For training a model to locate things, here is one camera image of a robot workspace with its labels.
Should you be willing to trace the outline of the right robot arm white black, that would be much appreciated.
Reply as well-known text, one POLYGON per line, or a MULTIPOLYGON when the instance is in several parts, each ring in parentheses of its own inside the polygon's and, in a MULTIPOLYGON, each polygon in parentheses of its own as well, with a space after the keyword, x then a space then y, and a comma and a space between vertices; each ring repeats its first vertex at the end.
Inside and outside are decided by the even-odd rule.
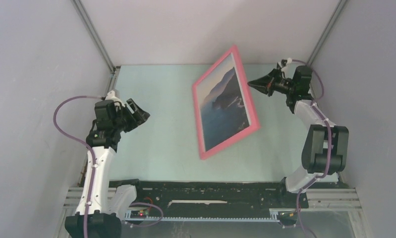
POLYGON ((284 94, 290 111, 307 128, 301 166, 284 178, 285 188, 276 193, 281 207, 293 204, 295 193, 305 193, 314 183, 343 171, 346 166, 349 130, 336 125, 318 107, 309 92, 313 75, 317 73, 311 67, 300 65, 293 77, 287 78, 283 68, 277 66, 267 75, 247 83, 269 97, 274 92, 284 94))

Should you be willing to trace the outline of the pink wooden picture frame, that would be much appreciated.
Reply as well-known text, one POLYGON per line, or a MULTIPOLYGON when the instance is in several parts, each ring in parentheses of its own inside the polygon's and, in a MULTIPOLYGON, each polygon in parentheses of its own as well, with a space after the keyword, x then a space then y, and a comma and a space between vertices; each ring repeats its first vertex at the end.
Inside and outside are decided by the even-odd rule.
POLYGON ((256 109, 255 109, 254 101, 251 96, 250 87, 247 85, 247 77, 246 77, 246 73, 244 70, 244 66, 243 66, 243 63, 242 63, 242 60, 240 57, 238 47, 236 45, 231 46, 202 76, 200 76, 193 83, 192 95, 193 95, 193 105, 194 105, 194 114, 195 114, 195 124, 196 124, 197 138, 198 138, 198 150, 199 150, 199 157, 201 160, 206 160, 206 159, 210 158, 211 156, 221 152, 222 150, 228 148, 229 146, 239 142, 240 140, 244 139, 245 137, 249 136, 250 134, 256 132, 261 127, 258 116, 257 116, 256 109), (247 105, 248 105, 248 109, 249 109, 251 120, 252 120, 253 124, 251 126, 249 126, 247 129, 245 129, 244 131, 238 133, 233 138, 230 138, 229 140, 223 142, 219 146, 211 149, 210 151, 205 152, 203 150, 203 140, 201 137, 202 136, 201 124, 200 124, 199 109, 198 109, 198 105, 197 105, 195 87, 196 87, 196 84, 199 83, 199 81, 203 78, 203 76, 205 76, 209 71, 211 71, 215 65, 219 64, 219 62, 222 61, 230 53, 234 54, 234 57, 235 57, 238 73, 239 73, 240 79, 242 80, 242 85, 244 86, 244 96, 245 96, 245 99, 247 100, 247 105))

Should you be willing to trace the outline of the landscape photo print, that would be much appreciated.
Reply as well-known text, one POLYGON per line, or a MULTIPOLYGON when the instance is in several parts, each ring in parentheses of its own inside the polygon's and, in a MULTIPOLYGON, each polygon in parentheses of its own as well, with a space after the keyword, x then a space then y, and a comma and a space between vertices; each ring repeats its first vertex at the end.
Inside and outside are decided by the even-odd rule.
POLYGON ((203 76, 195 92, 205 152, 253 124, 234 54, 203 76))

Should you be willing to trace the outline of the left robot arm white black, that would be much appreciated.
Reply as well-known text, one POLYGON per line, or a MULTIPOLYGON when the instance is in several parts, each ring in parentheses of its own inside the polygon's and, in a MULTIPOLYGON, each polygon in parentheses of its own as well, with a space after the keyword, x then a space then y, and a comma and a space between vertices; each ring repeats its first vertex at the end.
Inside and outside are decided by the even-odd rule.
POLYGON ((149 113, 132 99, 101 98, 94 107, 96 118, 88 136, 81 143, 88 152, 83 193, 75 214, 65 219, 64 227, 72 238, 119 238, 123 209, 143 203, 144 192, 124 185, 108 205, 109 171, 121 133, 144 124, 149 113))

